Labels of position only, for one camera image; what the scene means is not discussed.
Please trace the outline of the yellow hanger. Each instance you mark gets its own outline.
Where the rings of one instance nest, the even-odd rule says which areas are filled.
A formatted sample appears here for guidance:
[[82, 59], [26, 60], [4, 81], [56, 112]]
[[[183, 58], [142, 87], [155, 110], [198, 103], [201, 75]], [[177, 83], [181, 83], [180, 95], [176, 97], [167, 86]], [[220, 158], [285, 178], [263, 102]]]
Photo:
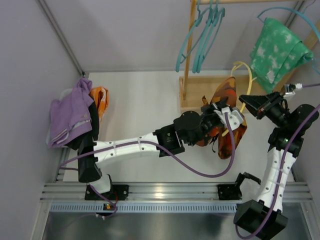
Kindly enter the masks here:
[[[245, 67], [247, 69], [246, 75], [234, 75], [240, 67]], [[240, 112], [243, 114], [246, 112], [245, 103], [241, 103], [238, 100], [238, 97], [242, 94], [250, 95], [253, 87], [253, 82], [255, 77], [253, 77], [252, 70], [250, 67], [243, 61], [236, 61], [233, 63], [233, 67], [229, 75], [218, 75], [215, 78], [219, 78], [219, 87], [216, 91], [222, 91], [221, 95], [223, 97], [228, 97], [228, 104], [232, 107], [237, 107]]]

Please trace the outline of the green trousers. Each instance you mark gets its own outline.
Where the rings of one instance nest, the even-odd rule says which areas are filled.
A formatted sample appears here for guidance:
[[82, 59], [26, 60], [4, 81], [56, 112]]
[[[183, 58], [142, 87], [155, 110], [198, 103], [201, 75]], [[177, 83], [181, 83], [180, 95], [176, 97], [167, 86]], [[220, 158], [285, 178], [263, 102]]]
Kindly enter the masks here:
[[314, 54], [280, 21], [266, 18], [250, 58], [252, 75], [269, 94], [286, 74], [310, 62]]

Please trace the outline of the purple trousers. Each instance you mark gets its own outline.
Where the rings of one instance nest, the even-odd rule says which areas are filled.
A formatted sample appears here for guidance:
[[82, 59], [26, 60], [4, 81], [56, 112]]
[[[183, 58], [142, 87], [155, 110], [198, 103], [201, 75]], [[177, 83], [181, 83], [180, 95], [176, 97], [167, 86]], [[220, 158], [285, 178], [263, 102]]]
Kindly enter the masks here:
[[92, 130], [89, 107], [92, 81], [80, 78], [62, 99], [54, 99], [50, 105], [50, 130], [47, 145], [60, 148]]

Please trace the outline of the teal hanger with trousers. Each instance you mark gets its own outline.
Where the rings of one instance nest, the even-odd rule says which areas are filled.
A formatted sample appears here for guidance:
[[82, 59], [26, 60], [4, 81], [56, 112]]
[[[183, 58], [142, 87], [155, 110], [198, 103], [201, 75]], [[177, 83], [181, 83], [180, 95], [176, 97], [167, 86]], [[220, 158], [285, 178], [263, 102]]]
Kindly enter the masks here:
[[218, 32], [220, 30], [223, 18], [225, 17], [225, 14], [226, 14], [225, 8], [224, 7], [219, 7], [219, 3], [220, 3], [220, 1], [218, 0], [217, 6], [218, 6], [218, 10], [219, 10], [220, 15], [219, 15], [218, 23], [217, 23], [216, 27], [214, 28], [213, 33], [212, 33], [212, 35], [210, 37], [210, 40], [208, 42], [208, 45], [207, 45], [206, 52], [205, 52], [206, 53], [206, 57], [207, 57], [209, 51], [211, 50], [211, 48], [212, 48], [212, 46], [213, 46], [213, 44], [214, 44], [214, 42], [216, 40], [216, 37], [217, 37]]

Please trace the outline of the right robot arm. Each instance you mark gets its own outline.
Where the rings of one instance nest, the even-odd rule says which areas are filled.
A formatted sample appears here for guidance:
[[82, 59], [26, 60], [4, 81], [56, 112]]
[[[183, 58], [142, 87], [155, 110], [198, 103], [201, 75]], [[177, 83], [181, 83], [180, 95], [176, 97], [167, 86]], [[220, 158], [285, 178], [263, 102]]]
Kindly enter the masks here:
[[243, 229], [247, 236], [270, 240], [288, 224], [283, 215], [283, 197], [292, 166], [303, 146], [303, 136], [319, 118], [319, 106], [301, 104], [294, 111], [279, 92], [267, 95], [240, 95], [239, 100], [258, 120], [267, 117], [275, 124], [268, 138], [267, 164], [263, 179], [254, 199], [237, 206], [233, 223], [238, 232]]

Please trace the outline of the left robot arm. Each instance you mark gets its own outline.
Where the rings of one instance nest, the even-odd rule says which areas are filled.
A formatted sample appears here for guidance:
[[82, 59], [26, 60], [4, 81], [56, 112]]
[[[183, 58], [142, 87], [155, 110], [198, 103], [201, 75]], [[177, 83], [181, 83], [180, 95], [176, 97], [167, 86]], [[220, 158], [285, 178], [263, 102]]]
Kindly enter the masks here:
[[205, 177], [206, 174], [188, 166], [177, 155], [185, 152], [185, 145], [194, 146], [217, 127], [225, 127], [226, 116], [232, 111], [226, 99], [201, 107], [201, 113], [188, 110], [173, 123], [136, 138], [118, 141], [94, 141], [85, 138], [78, 150], [78, 181], [90, 184], [100, 194], [112, 190], [112, 179], [102, 171], [105, 166], [141, 156], [172, 157], [189, 171]]

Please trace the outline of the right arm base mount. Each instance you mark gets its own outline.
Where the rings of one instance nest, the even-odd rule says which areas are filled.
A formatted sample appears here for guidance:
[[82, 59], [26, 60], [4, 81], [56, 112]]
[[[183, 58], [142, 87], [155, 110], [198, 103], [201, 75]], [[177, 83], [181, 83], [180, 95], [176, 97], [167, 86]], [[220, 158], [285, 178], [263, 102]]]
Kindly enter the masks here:
[[218, 184], [217, 185], [218, 199], [221, 201], [242, 200], [242, 192], [239, 185]]

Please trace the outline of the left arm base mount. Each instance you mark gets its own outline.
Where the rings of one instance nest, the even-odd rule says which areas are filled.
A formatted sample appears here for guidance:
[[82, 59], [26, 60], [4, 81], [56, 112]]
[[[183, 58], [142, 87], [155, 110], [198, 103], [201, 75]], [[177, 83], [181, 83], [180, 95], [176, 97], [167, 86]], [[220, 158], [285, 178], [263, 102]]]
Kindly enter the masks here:
[[[129, 195], [129, 185], [127, 184], [113, 184], [109, 192], [101, 193], [102, 196], [110, 201], [125, 201]], [[86, 201], [102, 201], [103, 199], [94, 192], [90, 185], [86, 186], [84, 199]]]

